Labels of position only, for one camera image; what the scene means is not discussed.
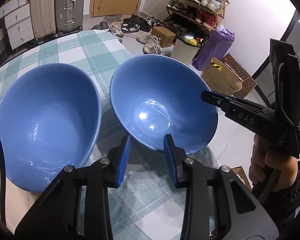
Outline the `cream plate front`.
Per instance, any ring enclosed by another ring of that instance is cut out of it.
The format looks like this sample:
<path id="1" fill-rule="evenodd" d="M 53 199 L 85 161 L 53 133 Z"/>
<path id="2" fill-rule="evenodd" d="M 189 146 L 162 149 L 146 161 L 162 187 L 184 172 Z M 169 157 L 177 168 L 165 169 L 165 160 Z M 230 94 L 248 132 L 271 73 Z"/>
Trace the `cream plate front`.
<path id="1" fill-rule="evenodd" d="M 16 227 L 40 196 L 11 183 L 6 178 L 6 226 L 14 234 Z"/>

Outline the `blue bowl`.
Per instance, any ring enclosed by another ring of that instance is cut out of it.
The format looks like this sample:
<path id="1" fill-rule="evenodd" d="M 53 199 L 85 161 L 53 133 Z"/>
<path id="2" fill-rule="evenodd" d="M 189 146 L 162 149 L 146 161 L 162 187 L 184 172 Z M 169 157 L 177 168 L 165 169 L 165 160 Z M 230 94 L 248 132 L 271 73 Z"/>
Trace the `blue bowl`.
<path id="1" fill-rule="evenodd" d="M 0 102 L 6 177 L 43 192 L 65 166 L 86 164 L 100 126 L 100 95 L 86 72 L 64 63 L 26 72 Z"/>
<path id="2" fill-rule="evenodd" d="M 216 106 L 201 93 L 209 87 L 185 64 L 166 56 L 139 55 L 123 62 L 110 83 L 113 111 L 125 130 L 157 152 L 164 136 L 186 154 L 209 144 L 218 125 Z"/>

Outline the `cardboard box with cat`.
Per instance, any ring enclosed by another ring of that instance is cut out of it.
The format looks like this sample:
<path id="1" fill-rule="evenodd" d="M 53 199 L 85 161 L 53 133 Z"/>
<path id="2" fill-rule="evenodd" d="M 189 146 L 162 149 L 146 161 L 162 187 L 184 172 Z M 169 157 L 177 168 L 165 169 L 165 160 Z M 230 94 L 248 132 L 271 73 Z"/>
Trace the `cardboard box with cat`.
<path id="1" fill-rule="evenodd" d="M 242 89 L 242 79 L 228 65 L 213 57 L 201 74 L 211 91 L 232 96 Z"/>

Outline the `purple rolled mat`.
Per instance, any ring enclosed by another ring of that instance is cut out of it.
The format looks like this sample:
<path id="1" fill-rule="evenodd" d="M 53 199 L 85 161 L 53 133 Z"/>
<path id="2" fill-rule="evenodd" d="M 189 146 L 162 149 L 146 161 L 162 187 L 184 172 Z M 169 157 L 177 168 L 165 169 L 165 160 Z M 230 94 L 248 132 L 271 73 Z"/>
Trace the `purple rolled mat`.
<path id="1" fill-rule="evenodd" d="M 235 33 L 218 26 L 209 36 L 207 42 L 198 50 L 192 60 L 192 66 L 198 71 L 204 71 L 213 57 L 220 60 L 235 41 Z"/>

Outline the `white trash bin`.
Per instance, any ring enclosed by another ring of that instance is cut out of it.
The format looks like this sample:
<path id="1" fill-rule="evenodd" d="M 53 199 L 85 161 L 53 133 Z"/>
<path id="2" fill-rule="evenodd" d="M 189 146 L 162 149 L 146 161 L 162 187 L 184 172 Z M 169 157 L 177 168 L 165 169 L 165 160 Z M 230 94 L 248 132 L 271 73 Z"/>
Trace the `white trash bin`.
<path id="1" fill-rule="evenodd" d="M 198 50 L 199 47 L 191 46 L 177 38 L 171 53 L 171 58 L 176 59 L 185 65 L 189 65 Z"/>

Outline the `teal checked tablecloth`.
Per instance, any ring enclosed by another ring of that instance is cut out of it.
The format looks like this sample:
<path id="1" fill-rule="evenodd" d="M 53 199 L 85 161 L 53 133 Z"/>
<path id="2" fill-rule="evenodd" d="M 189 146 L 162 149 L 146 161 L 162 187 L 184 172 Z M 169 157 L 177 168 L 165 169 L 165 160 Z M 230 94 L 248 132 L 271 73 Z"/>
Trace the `teal checked tablecloth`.
<path id="1" fill-rule="evenodd" d="M 89 30 L 33 48 L 0 67 L 0 102 L 19 77 L 47 63 L 69 63 L 85 71 L 95 83 L 102 103 L 101 130 L 88 164 L 116 146 L 125 132 L 110 103 L 109 87 L 115 70 L 131 57 L 109 33 Z M 132 141 L 125 179 L 109 190 L 115 239 L 179 239 L 186 191 L 176 189 L 163 154 Z"/>

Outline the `small brown cardboard box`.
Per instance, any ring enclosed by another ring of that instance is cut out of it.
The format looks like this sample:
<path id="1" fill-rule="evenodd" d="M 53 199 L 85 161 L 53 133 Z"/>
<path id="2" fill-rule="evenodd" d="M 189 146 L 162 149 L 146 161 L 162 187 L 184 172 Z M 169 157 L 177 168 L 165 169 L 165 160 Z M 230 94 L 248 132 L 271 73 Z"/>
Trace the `small brown cardboard box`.
<path id="1" fill-rule="evenodd" d="M 175 33 L 165 27 L 153 27 L 151 34 L 159 38 L 161 48 L 170 47 L 175 39 Z"/>

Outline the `wooden shoe rack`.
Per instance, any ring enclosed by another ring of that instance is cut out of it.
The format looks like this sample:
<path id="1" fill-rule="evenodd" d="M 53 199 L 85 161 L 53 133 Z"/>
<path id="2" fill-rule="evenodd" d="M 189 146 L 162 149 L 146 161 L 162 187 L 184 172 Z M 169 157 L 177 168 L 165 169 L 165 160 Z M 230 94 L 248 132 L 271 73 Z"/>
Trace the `wooden shoe rack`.
<path id="1" fill-rule="evenodd" d="M 224 20 L 229 0 L 170 0 L 166 10 L 170 17 L 178 15 L 207 33 Z"/>

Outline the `grey slippers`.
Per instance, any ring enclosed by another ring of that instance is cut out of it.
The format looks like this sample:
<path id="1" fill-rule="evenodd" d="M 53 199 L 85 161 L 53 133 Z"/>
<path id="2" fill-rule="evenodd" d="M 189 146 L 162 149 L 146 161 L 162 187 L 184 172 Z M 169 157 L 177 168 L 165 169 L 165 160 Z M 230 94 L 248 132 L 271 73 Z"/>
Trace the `grey slippers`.
<path id="1" fill-rule="evenodd" d="M 107 21 L 101 21 L 99 24 L 94 25 L 91 30 L 102 30 L 102 31 L 109 31 L 110 26 Z"/>

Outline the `silver suitcase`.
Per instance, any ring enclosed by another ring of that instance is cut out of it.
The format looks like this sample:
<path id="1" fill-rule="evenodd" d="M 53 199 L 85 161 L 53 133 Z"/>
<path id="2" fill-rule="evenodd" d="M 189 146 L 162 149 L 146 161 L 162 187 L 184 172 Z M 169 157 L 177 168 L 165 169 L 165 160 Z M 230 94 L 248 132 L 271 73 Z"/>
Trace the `silver suitcase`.
<path id="1" fill-rule="evenodd" d="M 56 30 L 59 37 L 83 29 L 84 0 L 55 0 Z"/>

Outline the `beige suitcase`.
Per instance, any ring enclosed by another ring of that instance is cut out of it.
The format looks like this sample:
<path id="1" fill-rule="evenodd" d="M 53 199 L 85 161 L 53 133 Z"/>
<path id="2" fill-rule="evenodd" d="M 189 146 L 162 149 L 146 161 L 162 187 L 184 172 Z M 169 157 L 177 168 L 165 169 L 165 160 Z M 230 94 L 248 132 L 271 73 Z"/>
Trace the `beige suitcase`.
<path id="1" fill-rule="evenodd" d="M 34 38 L 40 40 L 56 33 L 55 0 L 29 0 Z"/>

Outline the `white drawer desk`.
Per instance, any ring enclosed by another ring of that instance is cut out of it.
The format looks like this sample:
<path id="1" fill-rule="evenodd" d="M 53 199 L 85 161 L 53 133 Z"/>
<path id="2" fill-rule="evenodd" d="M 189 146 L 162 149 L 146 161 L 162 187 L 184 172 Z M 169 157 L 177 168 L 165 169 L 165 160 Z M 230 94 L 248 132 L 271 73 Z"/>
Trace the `white drawer desk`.
<path id="1" fill-rule="evenodd" d="M 0 7 L 12 50 L 34 39 L 28 0 L 9 0 Z"/>

